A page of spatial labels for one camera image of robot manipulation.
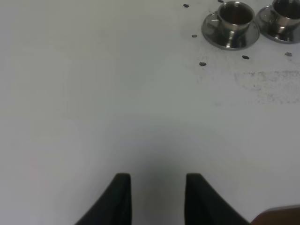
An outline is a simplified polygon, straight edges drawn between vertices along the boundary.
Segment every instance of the metal saucer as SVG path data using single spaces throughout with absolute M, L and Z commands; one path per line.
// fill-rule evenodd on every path
M 265 37 L 273 41 L 277 41 L 285 44 L 294 44 L 300 42 L 300 26 L 292 31 L 283 34 L 278 34 L 270 28 L 270 18 L 271 18 L 271 6 L 262 8 L 258 12 L 255 18 L 255 21 L 258 24 L 261 33 Z
M 209 14 L 202 25 L 202 33 L 205 39 L 212 45 L 226 50 L 241 50 L 253 45 L 259 38 L 260 31 L 255 22 L 252 22 L 245 34 L 229 39 L 218 30 L 218 12 Z

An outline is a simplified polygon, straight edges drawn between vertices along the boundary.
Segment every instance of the white tabletop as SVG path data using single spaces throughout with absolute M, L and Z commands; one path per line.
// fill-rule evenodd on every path
M 300 202 L 300 45 L 217 49 L 219 5 L 1 1 L 1 224 L 72 225 L 118 172 L 134 225 L 183 225 L 190 172 L 248 221 Z

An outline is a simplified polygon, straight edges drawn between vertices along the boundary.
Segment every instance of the stainless steel cup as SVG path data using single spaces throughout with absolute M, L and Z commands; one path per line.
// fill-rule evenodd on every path
M 300 24 L 299 0 L 274 0 L 271 9 L 270 26 L 279 34 L 294 30 Z
M 242 36 L 255 18 L 252 8 L 238 1 L 223 3 L 217 11 L 217 16 L 218 29 L 228 39 Z

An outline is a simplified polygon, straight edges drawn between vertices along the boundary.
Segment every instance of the brown object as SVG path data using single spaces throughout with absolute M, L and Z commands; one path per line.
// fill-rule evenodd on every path
M 263 212 L 251 225 L 300 225 L 300 206 Z

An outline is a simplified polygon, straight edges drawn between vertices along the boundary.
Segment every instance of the espresso cup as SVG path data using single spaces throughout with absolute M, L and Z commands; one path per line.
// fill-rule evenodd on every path
M 274 0 L 271 8 L 270 27 L 278 34 L 284 34 L 300 24 L 299 0 Z
M 223 3 L 217 11 L 217 16 L 219 32 L 229 39 L 245 34 L 255 18 L 252 8 L 238 1 Z

